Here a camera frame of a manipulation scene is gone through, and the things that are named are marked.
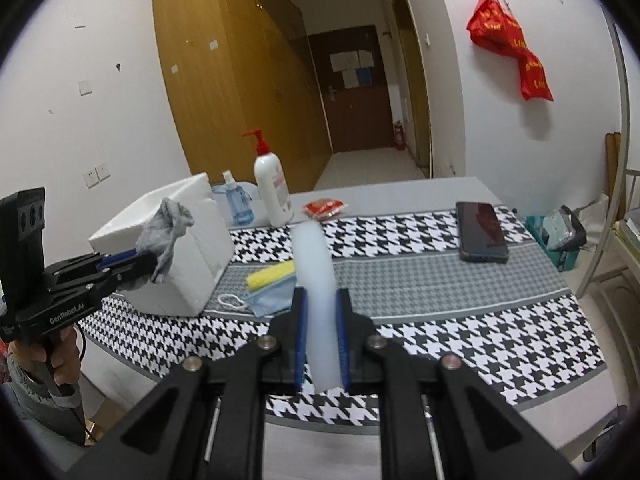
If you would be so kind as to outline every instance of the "wall switch plate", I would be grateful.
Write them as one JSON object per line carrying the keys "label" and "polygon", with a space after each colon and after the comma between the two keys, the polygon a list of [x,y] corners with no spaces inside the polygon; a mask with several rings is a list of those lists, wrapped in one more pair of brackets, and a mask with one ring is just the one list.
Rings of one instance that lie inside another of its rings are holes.
{"label": "wall switch plate", "polygon": [[98,179],[102,182],[105,178],[109,178],[111,173],[109,173],[109,168],[107,168],[107,163],[103,162],[100,166],[95,167],[95,173],[98,175]]}
{"label": "wall switch plate", "polygon": [[95,168],[87,171],[84,175],[84,183],[86,184],[88,189],[91,189],[93,186],[97,186],[100,184],[100,179],[98,178],[98,173],[95,171]]}
{"label": "wall switch plate", "polygon": [[88,81],[81,81],[78,83],[78,88],[80,90],[80,95],[91,94],[93,90],[91,90],[91,86]]}

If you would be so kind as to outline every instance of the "white tabletop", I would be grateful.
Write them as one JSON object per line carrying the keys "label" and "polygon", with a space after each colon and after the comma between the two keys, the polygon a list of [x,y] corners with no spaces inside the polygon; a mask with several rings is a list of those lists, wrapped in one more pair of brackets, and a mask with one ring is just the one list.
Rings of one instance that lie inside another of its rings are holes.
{"label": "white tabletop", "polygon": [[[408,212],[450,210],[456,202],[489,202],[499,199],[478,179],[442,178],[372,186],[312,191],[292,195],[296,216],[303,221],[302,206],[317,198],[335,198],[347,203],[348,216],[373,216]],[[267,225],[256,211],[254,226]],[[154,386],[138,373],[91,341],[82,362],[82,372],[104,393],[123,407],[131,407]],[[616,406],[609,371],[585,380],[558,396],[548,396],[522,415],[554,446],[574,454],[597,436]],[[280,479],[380,478],[380,443],[373,435],[319,433],[268,424],[265,432],[264,477]]]}

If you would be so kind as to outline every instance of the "smartphone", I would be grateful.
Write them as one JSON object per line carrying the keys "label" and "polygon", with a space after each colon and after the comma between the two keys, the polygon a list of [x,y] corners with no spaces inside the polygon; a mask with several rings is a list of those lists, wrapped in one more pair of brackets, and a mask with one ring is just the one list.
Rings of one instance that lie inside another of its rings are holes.
{"label": "smartphone", "polygon": [[466,262],[505,264],[509,249],[491,204],[456,203],[460,231],[460,258]]}

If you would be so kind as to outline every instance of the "blue face mask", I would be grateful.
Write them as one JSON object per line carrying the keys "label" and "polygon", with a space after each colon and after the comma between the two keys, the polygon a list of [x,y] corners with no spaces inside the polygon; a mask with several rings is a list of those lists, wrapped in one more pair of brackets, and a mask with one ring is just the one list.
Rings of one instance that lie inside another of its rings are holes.
{"label": "blue face mask", "polygon": [[234,310],[248,308],[255,317],[272,316],[291,307],[297,281],[296,275],[290,274],[256,290],[244,299],[238,298],[235,294],[220,294],[218,303]]}

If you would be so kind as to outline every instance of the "blue spray bottle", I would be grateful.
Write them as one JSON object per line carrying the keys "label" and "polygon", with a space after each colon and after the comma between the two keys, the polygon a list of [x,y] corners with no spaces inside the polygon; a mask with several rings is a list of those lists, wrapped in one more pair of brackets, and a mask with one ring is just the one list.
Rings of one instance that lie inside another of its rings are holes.
{"label": "blue spray bottle", "polygon": [[226,201],[229,202],[229,210],[234,225],[249,225],[254,221],[254,212],[249,205],[247,193],[236,182],[229,170],[222,173],[225,177]]}

